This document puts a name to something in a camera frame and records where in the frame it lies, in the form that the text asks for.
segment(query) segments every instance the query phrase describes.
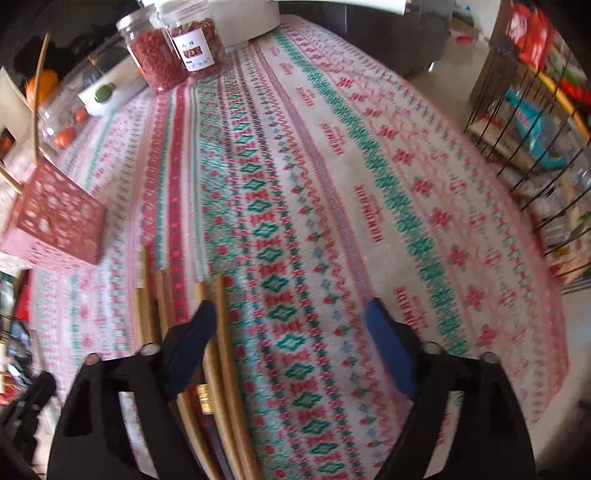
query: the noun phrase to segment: patterned tablecloth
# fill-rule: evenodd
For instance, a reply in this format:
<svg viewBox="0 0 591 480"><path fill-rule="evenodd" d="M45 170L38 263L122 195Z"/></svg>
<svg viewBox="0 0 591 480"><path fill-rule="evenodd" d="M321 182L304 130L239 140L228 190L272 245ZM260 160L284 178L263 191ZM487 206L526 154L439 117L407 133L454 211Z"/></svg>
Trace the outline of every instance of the patterned tablecloth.
<svg viewBox="0 0 591 480"><path fill-rule="evenodd" d="M451 353L495 351L530 425L566 375L560 296L484 160L397 75L298 17L220 79L93 120L59 166L108 207L94 271L35 274L61 395L87 353L139 347L142 244L171 273L177 322L194 282L227 274L266 478L371 479L392 448L410 405L365 329L372 297Z"/></svg>

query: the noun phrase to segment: red package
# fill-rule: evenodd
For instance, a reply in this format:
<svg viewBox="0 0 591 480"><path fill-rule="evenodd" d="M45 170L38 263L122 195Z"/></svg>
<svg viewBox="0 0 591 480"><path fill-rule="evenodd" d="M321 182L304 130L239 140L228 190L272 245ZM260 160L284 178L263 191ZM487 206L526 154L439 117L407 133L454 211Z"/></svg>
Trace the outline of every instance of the red package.
<svg viewBox="0 0 591 480"><path fill-rule="evenodd" d="M554 29L540 10L536 8L532 12L521 4L513 4L507 35L519 50L521 61L537 70L544 68L550 54Z"/></svg>

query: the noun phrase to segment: green diamond pattern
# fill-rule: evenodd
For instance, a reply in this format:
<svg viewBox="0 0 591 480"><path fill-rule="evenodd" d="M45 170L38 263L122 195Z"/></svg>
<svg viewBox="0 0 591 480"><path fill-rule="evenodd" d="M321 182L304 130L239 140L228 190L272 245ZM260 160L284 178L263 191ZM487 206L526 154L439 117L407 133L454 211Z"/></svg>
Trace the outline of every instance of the green diamond pattern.
<svg viewBox="0 0 591 480"><path fill-rule="evenodd" d="M267 210L270 206L271 202L266 202L264 200L255 200L248 206L247 210L249 212L261 213L263 210Z"/></svg>
<svg viewBox="0 0 591 480"><path fill-rule="evenodd" d="M270 238L271 235L275 234L275 232L279 230L277 225L273 225L272 223L263 222L255 230L252 232L255 236L261 236L263 238Z"/></svg>
<svg viewBox="0 0 591 480"><path fill-rule="evenodd" d="M256 257L259 260L265 260L266 262L273 263L280 256L282 256L283 250L275 247L267 247L260 252Z"/></svg>
<svg viewBox="0 0 591 480"><path fill-rule="evenodd" d="M262 167L256 163L247 163L240 169L240 171L243 173L254 173L259 171L261 168Z"/></svg>
<svg viewBox="0 0 591 480"><path fill-rule="evenodd" d="M345 467L344 463L328 462L328 463L325 463L323 466L321 466L318 469L318 471L322 472L322 473L330 473L332 475L333 473L338 472L339 470L341 470L344 467Z"/></svg>
<svg viewBox="0 0 591 480"><path fill-rule="evenodd" d="M235 141L235 144L244 145L250 142L253 138L255 138L254 135L240 135L240 138Z"/></svg>
<svg viewBox="0 0 591 480"><path fill-rule="evenodd" d="M265 185L265 181L261 179L250 179L244 184L244 188L248 190L258 190Z"/></svg>
<svg viewBox="0 0 591 480"><path fill-rule="evenodd" d="M290 281L287 280L285 277L280 277L276 273L273 273L273 275L267 278L263 283L261 283L261 285L263 286L263 288L266 288L267 290L279 293L281 290L283 290L283 287L285 287L289 282Z"/></svg>
<svg viewBox="0 0 591 480"><path fill-rule="evenodd" d="M279 304L277 307L269 312L269 317L274 320L281 320L282 322L289 322L296 314L294 307L286 307L285 305Z"/></svg>
<svg viewBox="0 0 591 480"><path fill-rule="evenodd" d="M320 400L322 400L322 397L318 393L305 391L294 400L294 405L296 407L312 408Z"/></svg>
<svg viewBox="0 0 591 480"><path fill-rule="evenodd" d="M332 452L335 448L339 446L338 443L334 442L320 442L314 448L312 448L313 455L326 455L327 453Z"/></svg>
<svg viewBox="0 0 591 480"><path fill-rule="evenodd" d="M289 370L285 372L287 378L296 378L300 381L306 379L308 374L314 371L314 367L311 365L304 365L299 362L294 364Z"/></svg>
<svg viewBox="0 0 591 480"><path fill-rule="evenodd" d="M330 427L329 421L312 419L306 423L306 425L304 425L304 428L302 428L301 432L306 434L311 433L312 435L320 435L328 427Z"/></svg>
<svg viewBox="0 0 591 480"><path fill-rule="evenodd" d="M236 155L238 155L239 157L248 158L252 157L255 153L256 150L254 148L247 148L245 150L242 150L241 152L238 152Z"/></svg>
<svg viewBox="0 0 591 480"><path fill-rule="evenodd" d="M282 340L277 342L277 346L279 348L289 350L290 352L295 352L305 341L306 340L301 335L294 335L293 333L288 333L283 337Z"/></svg>

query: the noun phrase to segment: pumpkin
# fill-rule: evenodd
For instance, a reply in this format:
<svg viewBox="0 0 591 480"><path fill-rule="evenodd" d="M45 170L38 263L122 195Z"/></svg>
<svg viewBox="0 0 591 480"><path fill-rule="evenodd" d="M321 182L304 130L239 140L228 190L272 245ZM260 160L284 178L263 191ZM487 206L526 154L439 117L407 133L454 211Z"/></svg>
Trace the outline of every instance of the pumpkin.
<svg viewBox="0 0 591 480"><path fill-rule="evenodd" d="M57 73L53 70L43 70L39 81L39 105L45 102L59 83ZM27 105L33 108L35 101L35 77L27 82Z"/></svg>

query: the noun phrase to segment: glass jar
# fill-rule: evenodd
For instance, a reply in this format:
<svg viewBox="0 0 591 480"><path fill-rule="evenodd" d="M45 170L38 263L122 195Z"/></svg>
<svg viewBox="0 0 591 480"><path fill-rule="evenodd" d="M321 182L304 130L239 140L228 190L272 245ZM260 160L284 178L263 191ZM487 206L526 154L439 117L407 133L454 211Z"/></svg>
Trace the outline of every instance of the glass jar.
<svg viewBox="0 0 591 480"><path fill-rule="evenodd" d="M117 29L155 93L166 92L187 77L154 5L123 17L117 22Z"/></svg>
<svg viewBox="0 0 591 480"><path fill-rule="evenodd" d="M193 78L221 72L226 51L207 0L181 0L160 6L162 21Z"/></svg>

